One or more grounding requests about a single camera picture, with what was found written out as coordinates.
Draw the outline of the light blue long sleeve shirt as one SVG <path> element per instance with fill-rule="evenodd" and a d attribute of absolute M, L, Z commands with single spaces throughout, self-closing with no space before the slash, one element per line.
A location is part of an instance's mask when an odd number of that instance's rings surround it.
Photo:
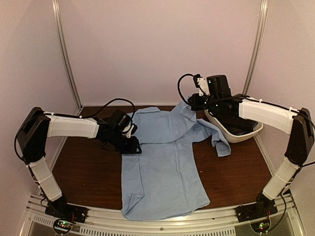
<path fill-rule="evenodd" d="M 219 157 L 228 156 L 231 148 L 222 132 L 184 102 L 171 111 L 139 109 L 133 120 L 142 152 L 122 156 L 122 215 L 162 220 L 209 205 L 192 145 L 210 139 Z"/>

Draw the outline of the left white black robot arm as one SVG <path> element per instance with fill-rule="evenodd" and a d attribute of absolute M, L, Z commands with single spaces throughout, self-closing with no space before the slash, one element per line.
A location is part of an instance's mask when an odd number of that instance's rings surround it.
<path fill-rule="evenodd" d="M 137 125 L 128 114 L 116 110 L 110 117 L 83 117 L 49 113 L 34 107 L 15 137 L 15 146 L 22 152 L 20 157 L 29 169 L 34 181 L 52 201 L 51 209 L 59 218 L 71 213 L 68 204 L 60 200 L 62 190 L 58 186 L 46 161 L 46 142 L 52 137 L 81 137 L 97 139 L 111 144 L 121 154 L 141 154 L 139 140 L 134 136 Z"/>

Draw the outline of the white plastic basket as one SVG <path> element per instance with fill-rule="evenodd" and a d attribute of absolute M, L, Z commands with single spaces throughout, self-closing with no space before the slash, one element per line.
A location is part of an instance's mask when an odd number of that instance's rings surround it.
<path fill-rule="evenodd" d="M 219 130 L 222 132 L 222 134 L 224 135 L 225 139 L 229 142 L 229 143 L 239 143 L 239 142 L 243 142 L 245 140 L 248 140 L 252 137 L 254 137 L 255 135 L 257 135 L 264 127 L 264 124 L 259 122 L 253 129 L 253 131 L 248 132 L 248 133 L 244 133 L 242 135 L 235 135 L 231 132 L 229 132 L 215 117 L 212 116 L 211 113 L 208 112 L 208 110 L 204 111 L 205 116 L 207 117 L 207 119 L 209 120 L 210 123 L 212 123 L 213 125 L 215 125 L 217 128 L 219 128 Z"/>

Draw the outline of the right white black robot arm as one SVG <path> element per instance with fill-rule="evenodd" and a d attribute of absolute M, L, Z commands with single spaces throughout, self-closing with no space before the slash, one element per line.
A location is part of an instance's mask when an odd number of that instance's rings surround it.
<path fill-rule="evenodd" d="M 243 94 L 231 95 L 225 75 L 203 78 L 196 74 L 192 78 L 199 92 L 189 97 L 188 104 L 195 111 L 204 110 L 209 121 L 230 143 L 255 136 L 264 125 L 289 135 L 284 160 L 262 190 L 262 199 L 252 206 L 255 216 L 264 216 L 271 209 L 269 200 L 290 185 L 306 165 L 315 142 L 315 126 L 309 110 L 286 108 Z"/>

